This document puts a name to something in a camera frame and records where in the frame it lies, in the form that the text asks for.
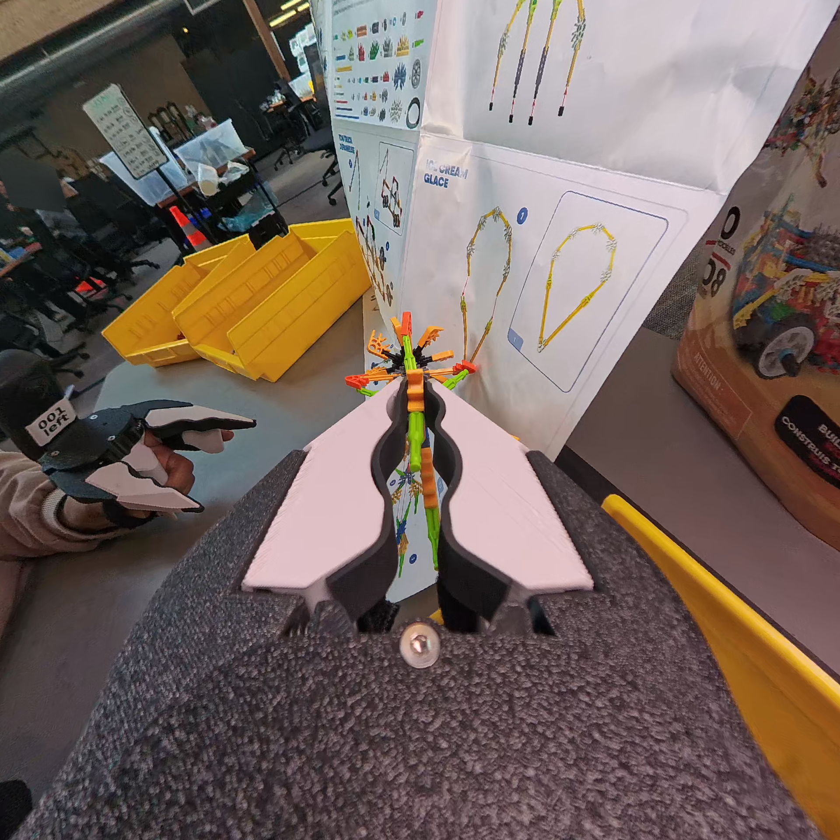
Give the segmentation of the person's left hand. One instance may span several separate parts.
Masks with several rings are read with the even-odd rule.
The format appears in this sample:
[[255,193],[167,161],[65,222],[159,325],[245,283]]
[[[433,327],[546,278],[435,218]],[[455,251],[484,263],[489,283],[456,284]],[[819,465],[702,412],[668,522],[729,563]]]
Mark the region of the person's left hand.
[[149,430],[145,434],[144,442],[165,471],[164,486],[171,487],[183,495],[189,495],[195,482],[193,462],[164,445]]

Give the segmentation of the grey desk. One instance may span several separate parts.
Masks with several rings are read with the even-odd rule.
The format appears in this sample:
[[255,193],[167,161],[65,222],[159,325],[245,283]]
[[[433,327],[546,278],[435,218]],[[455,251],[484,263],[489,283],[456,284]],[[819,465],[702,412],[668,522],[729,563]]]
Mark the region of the grey desk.
[[[90,338],[80,413],[132,397],[173,397],[241,413],[257,428],[222,455],[195,456],[203,514],[159,521],[89,553],[30,565],[2,646],[2,779],[36,799],[90,717],[133,625],[170,569],[283,456],[355,408],[360,305],[277,384],[195,361],[120,363]],[[641,328],[574,428],[560,465],[601,499],[610,487],[710,567],[791,641],[838,676],[838,552],[795,520],[673,380],[678,342]]]

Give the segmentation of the whiteboard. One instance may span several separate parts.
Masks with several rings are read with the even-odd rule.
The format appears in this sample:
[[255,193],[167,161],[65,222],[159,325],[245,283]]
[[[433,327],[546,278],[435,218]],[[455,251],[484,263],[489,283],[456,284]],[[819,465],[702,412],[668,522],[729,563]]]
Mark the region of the whiteboard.
[[133,179],[139,180],[168,162],[167,154],[146,128],[120,85],[109,85],[85,101],[82,110]]

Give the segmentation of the cardboard toy set box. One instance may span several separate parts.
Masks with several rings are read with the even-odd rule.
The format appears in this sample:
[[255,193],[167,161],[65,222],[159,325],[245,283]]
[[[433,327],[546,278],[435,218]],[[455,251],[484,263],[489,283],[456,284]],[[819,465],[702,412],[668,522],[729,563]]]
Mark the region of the cardboard toy set box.
[[837,19],[708,228],[703,260],[673,376],[791,515],[837,549]]

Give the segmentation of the printed instruction sheet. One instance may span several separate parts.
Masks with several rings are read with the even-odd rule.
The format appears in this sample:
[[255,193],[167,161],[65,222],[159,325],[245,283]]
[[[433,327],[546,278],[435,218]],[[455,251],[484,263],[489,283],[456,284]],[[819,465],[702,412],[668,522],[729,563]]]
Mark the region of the printed instruction sheet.
[[760,152],[838,2],[313,2],[380,318],[553,460]]

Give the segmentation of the colourful toy construction model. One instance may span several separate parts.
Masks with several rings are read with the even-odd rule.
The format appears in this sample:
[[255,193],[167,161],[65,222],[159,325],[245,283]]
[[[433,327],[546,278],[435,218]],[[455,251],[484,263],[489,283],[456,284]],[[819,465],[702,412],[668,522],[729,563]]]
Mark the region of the colourful toy construction model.
[[476,358],[463,358],[449,367],[438,363],[455,358],[453,351],[433,353],[429,346],[437,340],[442,327],[427,327],[418,339],[413,338],[413,316],[404,311],[392,318],[395,343],[373,330],[367,352],[380,362],[362,374],[350,375],[346,385],[372,398],[375,387],[391,383],[406,386],[403,400],[407,410],[403,453],[388,479],[397,546],[397,578],[430,555],[433,571],[438,570],[440,503],[438,478],[433,464],[433,439],[427,425],[426,386],[431,382],[454,390],[468,375],[477,372]]

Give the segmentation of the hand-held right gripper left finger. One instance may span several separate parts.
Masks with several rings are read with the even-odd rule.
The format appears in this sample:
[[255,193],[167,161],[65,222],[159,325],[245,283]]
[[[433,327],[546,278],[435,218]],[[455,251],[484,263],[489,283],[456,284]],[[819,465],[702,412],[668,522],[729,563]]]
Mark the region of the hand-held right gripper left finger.
[[403,458],[406,384],[393,381],[305,447],[243,580],[246,592],[340,603],[357,621],[397,571],[387,480]]

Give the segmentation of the yellow storage bin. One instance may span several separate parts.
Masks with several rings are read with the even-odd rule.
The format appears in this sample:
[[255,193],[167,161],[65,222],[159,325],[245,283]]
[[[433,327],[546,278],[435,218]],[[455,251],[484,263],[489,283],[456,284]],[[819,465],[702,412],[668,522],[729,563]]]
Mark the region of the yellow storage bin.
[[174,321],[201,357],[253,381],[276,382],[371,283],[349,218],[231,245]]
[[705,635],[767,760],[826,838],[839,838],[839,686],[622,497],[602,508],[649,554]]
[[102,330],[101,336],[131,364],[160,367],[198,359],[175,323],[174,310],[237,242],[230,239],[187,255]]

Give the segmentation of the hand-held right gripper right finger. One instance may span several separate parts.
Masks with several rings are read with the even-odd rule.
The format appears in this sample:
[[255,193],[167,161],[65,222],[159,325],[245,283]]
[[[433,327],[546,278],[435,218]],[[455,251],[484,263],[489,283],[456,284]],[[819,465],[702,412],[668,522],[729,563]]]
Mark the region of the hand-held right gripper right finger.
[[478,632],[506,603],[590,592],[594,581],[532,464],[539,453],[443,385],[426,384],[434,467],[446,484],[437,596],[444,625]]

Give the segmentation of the person's left forearm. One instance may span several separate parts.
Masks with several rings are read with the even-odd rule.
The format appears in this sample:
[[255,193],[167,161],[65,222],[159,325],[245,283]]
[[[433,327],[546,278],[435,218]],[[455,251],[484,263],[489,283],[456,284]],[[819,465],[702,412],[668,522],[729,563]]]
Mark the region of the person's left forearm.
[[106,502],[106,528],[84,530],[65,524],[69,500],[32,460],[1,453],[1,561],[16,562],[59,553],[83,553],[154,519],[132,516],[116,502]]

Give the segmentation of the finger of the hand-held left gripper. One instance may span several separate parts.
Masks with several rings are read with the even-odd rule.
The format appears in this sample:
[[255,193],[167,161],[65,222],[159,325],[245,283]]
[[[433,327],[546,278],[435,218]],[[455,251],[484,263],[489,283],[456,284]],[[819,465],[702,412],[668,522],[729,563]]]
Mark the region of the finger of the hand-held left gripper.
[[85,481],[110,494],[122,507],[163,514],[201,512],[204,506],[171,487],[159,485],[151,477],[140,476],[123,461],[93,471]]
[[257,425],[256,420],[245,416],[193,404],[152,409],[144,422],[158,438],[173,438],[185,433],[234,432]]

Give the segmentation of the clear plastic storage tub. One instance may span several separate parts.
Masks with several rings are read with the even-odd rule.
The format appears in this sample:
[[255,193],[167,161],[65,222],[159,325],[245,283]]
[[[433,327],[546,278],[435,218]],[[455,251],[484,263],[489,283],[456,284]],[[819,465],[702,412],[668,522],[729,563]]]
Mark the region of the clear plastic storage tub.
[[238,136],[232,120],[196,136],[175,149],[175,157],[191,173],[199,191],[214,196],[219,191],[219,170],[244,159],[252,149]]
[[[165,178],[168,179],[168,182],[173,184],[178,191],[194,183],[192,174],[189,171],[183,170],[172,152],[168,149],[165,149],[164,152],[167,155],[167,162],[162,165],[162,171],[165,174]],[[112,151],[103,155],[99,159],[99,162],[106,166],[141,201],[149,206],[158,204],[173,195],[165,179],[156,170],[151,171],[139,180],[135,179],[120,161],[119,157]]]

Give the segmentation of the black office chair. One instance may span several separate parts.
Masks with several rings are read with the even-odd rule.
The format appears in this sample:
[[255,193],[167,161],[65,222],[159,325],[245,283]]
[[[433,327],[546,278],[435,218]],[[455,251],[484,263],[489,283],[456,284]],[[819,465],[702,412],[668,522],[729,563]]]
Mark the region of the black office chair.
[[291,147],[299,154],[320,153],[332,159],[329,168],[322,174],[321,184],[329,186],[329,178],[339,173],[337,152],[333,141],[333,133],[323,117],[317,115],[314,108],[314,98],[296,100],[292,102],[286,98],[282,103],[273,106],[270,111],[280,119],[287,130]]
[[90,269],[90,283],[108,289],[108,299],[118,295],[121,284],[135,284],[135,268],[161,267],[135,255],[142,245],[158,244],[165,238],[161,220],[146,205],[97,175],[61,185],[68,209],[84,232],[80,244],[71,250]]

